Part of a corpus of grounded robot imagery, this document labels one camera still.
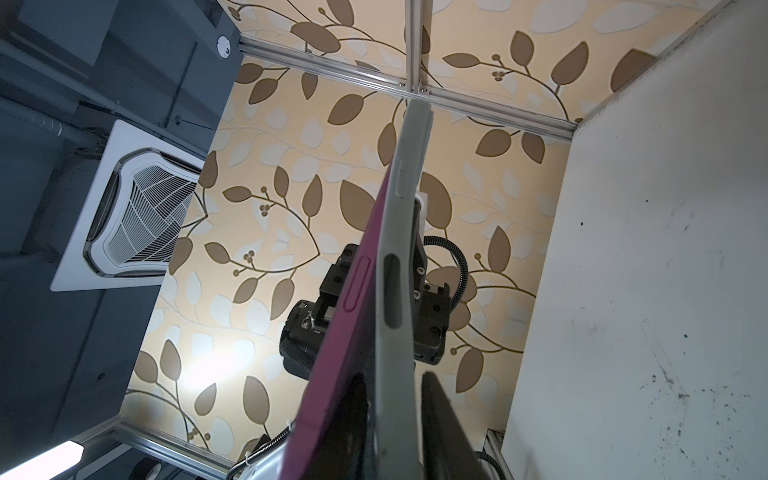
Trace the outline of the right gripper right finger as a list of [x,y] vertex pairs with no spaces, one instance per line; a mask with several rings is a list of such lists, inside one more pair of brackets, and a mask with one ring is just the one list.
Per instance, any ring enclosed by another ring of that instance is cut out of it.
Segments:
[[421,424],[426,479],[487,479],[433,372],[421,380]]

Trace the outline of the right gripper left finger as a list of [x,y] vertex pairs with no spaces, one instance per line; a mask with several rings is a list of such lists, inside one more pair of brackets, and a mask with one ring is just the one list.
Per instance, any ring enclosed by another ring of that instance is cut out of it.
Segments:
[[367,386],[351,380],[305,472],[306,479],[360,479],[368,424]]

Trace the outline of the phone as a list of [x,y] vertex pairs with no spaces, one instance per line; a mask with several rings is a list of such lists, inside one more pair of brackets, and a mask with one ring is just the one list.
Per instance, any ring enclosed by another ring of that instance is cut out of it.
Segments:
[[349,275],[287,439],[279,476],[310,477],[313,460],[334,432],[331,421],[353,377],[374,365],[373,476],[417,479],[413,346],[413,240],[417,183],[433,123],[431,107],[413,100],[406,108],[394,159],[389,164]]

